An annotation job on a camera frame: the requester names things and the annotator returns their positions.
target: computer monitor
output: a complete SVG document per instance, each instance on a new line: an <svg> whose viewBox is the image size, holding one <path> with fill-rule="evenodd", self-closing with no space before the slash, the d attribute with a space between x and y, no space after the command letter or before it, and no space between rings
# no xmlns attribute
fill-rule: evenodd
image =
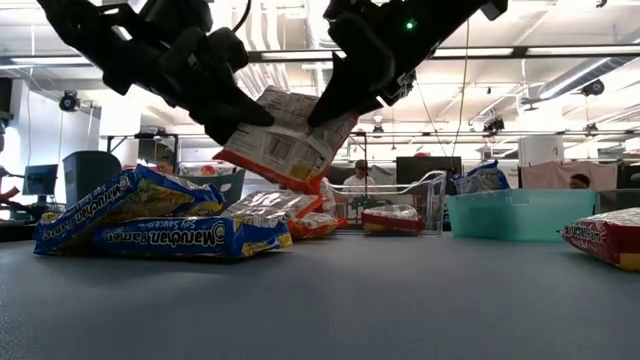
<svg viewBox="0 0 640 360"><path fill-rule="evenodd" d="M27 166L24 171L23 195L36 195L46 199L46 196L55 195L56 179L58 177L58 165Z"/></svg>

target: desk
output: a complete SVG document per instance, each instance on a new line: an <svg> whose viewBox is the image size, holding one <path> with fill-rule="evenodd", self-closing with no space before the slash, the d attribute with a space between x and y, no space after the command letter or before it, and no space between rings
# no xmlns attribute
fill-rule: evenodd
<svg viewBox="0 0 640 360"><path fill-rule="evenodd" d="M0 359L622 359L640 275L566 244L337 235L236 264L0 244Z"/></svg>

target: wall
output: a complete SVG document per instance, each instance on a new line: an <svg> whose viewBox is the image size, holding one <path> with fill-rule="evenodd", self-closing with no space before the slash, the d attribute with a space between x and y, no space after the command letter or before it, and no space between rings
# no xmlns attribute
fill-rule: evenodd
<svg viewBox="0 0 640 360"><path fill-rule="evenodd" d="M62 159L80 150L97 150L100 120L84 112L63 113L57 100L30 91L25 81L14 81L11 97L14 120L10 126L17 130L19 147L6 148L19 159L12 164L12 172L23 174L28 165L59 164L56 182L56 201L66 201ZM22 190L22 181L13 182ZM9 188L3 183L3 190ZM32 203L32 196L19 196L21 203Z"/></svg>

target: gray trash bin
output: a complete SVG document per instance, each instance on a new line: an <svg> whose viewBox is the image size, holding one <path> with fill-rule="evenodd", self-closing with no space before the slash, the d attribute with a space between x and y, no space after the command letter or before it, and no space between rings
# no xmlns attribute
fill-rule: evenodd
<svg viewBox="0 0 640 360"><path fill-rule="evenodd" d="M78 151L62 160L67 209L122 170L120 160L104 151Z"/></svg>

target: robotic arm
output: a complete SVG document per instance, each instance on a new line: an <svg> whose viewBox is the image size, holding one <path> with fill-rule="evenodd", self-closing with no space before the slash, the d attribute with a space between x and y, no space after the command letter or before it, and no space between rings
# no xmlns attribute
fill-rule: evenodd
<svg viewBox="0 0 640 360"><path fill-rule="evenodd" d="M60 38L102 69L105 85L116 92L124 95L137 84L188 110L222 145L240 122L273 124L236 86L233 74L248 64L247 52L232 30L209 33L213 21L205 0L148 0L139 14L126 3L38 2ZM334 75L309 124L373 111L382 107L378 96L395 104L411 91L414 69L471 15L482 9L493 20L507 3L391 0L378 6L371 0L332 0L324 17L347 56L334 54Z"/></svg>

